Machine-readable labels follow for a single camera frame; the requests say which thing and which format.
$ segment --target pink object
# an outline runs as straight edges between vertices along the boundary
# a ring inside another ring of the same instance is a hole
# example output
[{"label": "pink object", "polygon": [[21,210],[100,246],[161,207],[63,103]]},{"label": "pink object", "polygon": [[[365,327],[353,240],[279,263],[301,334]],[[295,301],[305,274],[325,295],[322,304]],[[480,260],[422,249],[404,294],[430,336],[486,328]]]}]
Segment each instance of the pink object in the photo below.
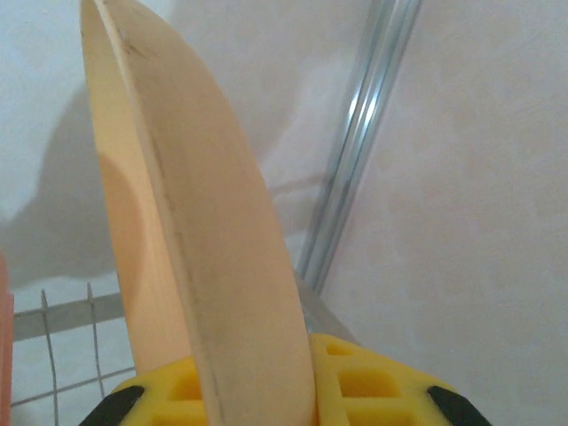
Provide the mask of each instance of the pink object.
[{"label": "pink object", "polygon": [[0,426],[10,424],[14,296],[8,293],[6,262],[0,253]]}]

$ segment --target wood grain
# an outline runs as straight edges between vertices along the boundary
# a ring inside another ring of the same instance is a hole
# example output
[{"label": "wood grain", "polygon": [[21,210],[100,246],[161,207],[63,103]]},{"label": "wood grain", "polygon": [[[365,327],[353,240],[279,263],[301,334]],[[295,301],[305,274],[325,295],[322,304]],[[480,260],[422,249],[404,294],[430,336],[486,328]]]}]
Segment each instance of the wood grain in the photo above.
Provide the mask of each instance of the wood grain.
[{"label": "wood grain", "polygon": [[313,424],[288,252],[227,100],[183,39],[137,2],[83,0],[82,25],[137,366],[152,348],[152,362],[187,350],[189,335],[209,424]]}]

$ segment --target wall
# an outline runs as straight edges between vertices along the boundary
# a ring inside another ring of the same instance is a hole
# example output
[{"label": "wall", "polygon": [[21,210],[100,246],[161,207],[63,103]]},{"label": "wall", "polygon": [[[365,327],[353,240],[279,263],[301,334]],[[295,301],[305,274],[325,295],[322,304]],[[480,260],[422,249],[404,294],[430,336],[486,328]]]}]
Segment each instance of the wall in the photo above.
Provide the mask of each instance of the wall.
[{"label": "wall", "polygon": [[[369,0],[146,0],[218,79],[296,258],[326,178]],[[0,3],[0,247],[16,311],[117,291],[78,0]]]},{"label": "wall", "polygon": [[568,3],[424,0],[323,297],[494,424],[566,424]]}]

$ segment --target light wood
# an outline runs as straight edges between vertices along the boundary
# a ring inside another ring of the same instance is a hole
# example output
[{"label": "light wood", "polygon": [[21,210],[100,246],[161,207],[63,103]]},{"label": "light wood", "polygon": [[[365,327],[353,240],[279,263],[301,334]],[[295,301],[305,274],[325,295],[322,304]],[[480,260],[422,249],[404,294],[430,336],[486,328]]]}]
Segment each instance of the light wood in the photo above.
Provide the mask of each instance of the light wood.
[{"label": "light wood", "polygon": [[312,424],[294,275],[228,102],[183,39],[137,2],[83,0],[82,26],[137,367],[188,351],[189,335],[209,424]]}]

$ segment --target wire grid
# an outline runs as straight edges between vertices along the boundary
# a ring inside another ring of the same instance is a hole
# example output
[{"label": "wire grid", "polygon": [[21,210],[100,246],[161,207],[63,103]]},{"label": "wire grid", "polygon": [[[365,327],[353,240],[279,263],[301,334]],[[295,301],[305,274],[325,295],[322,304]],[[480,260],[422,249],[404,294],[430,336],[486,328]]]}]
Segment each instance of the wire grid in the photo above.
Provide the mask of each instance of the wire grid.
[{"label": "wire grid", "polygon": [[[88,304],[88,314],[84,314],[84,306]],[[32,397],[13,401],[11,408],[20,406],[28,402],[33,402],[41,398],[53,398],[54,424],[59,426],[59,402],[58,395],[61,392],[72,391],[86,384],[98,383],[100,398],[105,397],[103,380],[129,373],[134,370],[134,366],[116,370],[112,373],[101,374],[99,361],[99,340],[97,335],[97,323],[105,320],[114,320],[123,317],[122,301],[120,294],[93,297],[91,284],[87,284],[87,296],[83,300],[69,304],[57,304],[50,306],[47,301],[45,291],[41,293],[41,308],[18,312],[14,315],[14,342],[25,340],[31,337],[45,336],[47,350],[51,366],[52,390],[34,395]],[[58,372],[51,345],[51,334],[66,331],[72,328],[91,325],[92,338],[94,343],[93,362],[97,375],[87,380],[72,383],[68,386],[58,387]]]}]

